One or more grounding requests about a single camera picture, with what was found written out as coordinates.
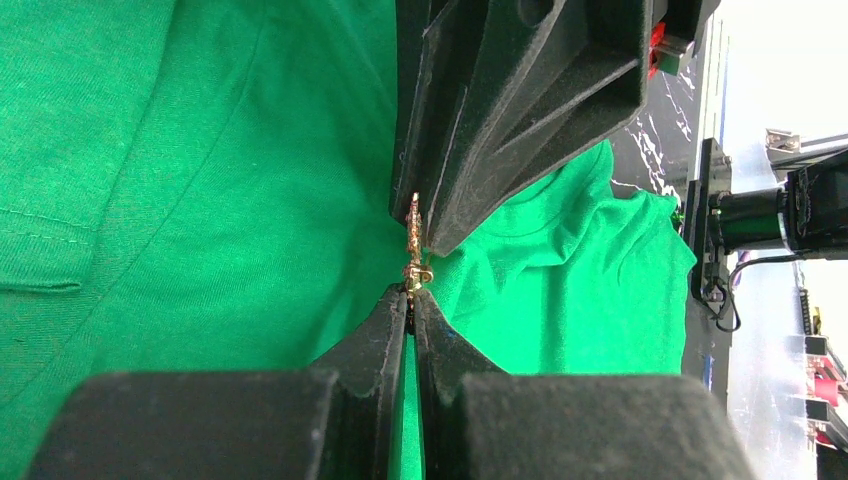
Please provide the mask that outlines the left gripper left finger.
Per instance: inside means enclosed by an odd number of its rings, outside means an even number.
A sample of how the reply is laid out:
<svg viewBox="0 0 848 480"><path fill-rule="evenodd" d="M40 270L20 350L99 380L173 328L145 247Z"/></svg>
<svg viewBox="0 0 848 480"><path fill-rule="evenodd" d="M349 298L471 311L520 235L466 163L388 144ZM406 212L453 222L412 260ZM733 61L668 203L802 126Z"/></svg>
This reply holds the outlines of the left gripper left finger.
<svg viewBox="0 0 848 480"><path fill-rule="evenodd" d="M30 479L395 479L403 428L407 296L308 366L122 372L77 387Z"/></svg>

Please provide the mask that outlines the green polo shirt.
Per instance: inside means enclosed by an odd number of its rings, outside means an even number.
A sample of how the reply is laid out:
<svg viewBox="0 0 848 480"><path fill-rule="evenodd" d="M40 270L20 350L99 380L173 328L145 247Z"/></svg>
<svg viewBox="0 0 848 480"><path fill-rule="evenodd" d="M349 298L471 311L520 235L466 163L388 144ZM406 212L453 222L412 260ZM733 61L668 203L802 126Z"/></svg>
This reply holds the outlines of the green polo shirt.
<svg viewBox="0 0 848 480"><path fill-rule="evenodd" d="M1 475L116 371L288 370L407 261L387 211L390 1L1 5ZM447 319L519 374L678 374L675 199L601 142L434 258Z"/></svg>

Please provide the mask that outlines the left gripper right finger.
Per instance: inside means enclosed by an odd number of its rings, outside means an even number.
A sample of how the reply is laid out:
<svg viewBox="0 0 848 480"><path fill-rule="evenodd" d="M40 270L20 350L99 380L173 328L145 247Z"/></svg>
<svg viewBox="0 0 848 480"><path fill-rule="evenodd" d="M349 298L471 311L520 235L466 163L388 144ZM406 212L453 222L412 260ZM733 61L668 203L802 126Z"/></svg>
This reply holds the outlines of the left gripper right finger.
<svg viewBox="0 0 848 480"><path fill-rule="evenodd" d="M750 479L715 397L677 375L514 375L413 297L428 479Z"/></svg>

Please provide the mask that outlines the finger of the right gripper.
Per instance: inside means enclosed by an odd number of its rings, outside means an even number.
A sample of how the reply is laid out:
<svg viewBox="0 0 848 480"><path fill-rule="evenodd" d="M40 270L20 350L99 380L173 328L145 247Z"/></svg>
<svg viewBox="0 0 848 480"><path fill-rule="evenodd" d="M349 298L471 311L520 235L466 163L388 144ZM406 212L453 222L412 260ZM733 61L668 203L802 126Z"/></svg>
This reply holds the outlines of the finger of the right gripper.
<svg viewBox="0 0 848 480"><path fill-rule="evenodd" d="M498 207L629 123L646 101L649 1L466 1L482 21L439 167L423 243L444 256Z"/></svg>
<svg viewBox="0 0 848 480"><path fill-rule="evenodd" d="M453 129L466 120L467 97L481 50L487 1L395 4L397 118L389 212L404 222L419 197L427 229L474 229L487 217L456 199L467 180L453 158Z"/></svg>

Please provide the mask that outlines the red leaf brooch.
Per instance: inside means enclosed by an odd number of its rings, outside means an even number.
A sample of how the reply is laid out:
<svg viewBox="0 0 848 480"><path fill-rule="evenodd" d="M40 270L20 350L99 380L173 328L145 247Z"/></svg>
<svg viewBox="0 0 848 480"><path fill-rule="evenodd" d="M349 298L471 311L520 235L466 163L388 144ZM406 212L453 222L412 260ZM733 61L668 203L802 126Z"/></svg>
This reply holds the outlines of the red leaf brooch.
<svg viewBox="0 0 848 480"><path fill-rule="evenodd" d="M419 209L419 193L412 194L410 208L406 216L407 246L409 261L403 275L407 296L412 298L426 283L434 279L432 268L423 260L421 244L422 217Z"/></svg>

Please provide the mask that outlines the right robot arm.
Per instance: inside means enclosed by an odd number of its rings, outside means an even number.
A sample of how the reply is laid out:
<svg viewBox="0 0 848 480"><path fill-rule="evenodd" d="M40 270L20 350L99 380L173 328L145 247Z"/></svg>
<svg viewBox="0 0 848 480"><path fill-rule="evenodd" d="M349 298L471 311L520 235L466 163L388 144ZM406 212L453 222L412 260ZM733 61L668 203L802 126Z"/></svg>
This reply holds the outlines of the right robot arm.
<svg viewBox="0 0 848 480"><path fill-rule="evenodd" d="M506 200L628 124L656 72L697 52L714 1L399 1L398 113L389 210L408 230L406 290ZM683 236L696 256L694 300L716 325L738 315L739 250L785 248L790 260L847 255L847 151L796 154L777 137L785 182L732 193L700 150Z"/></svg>

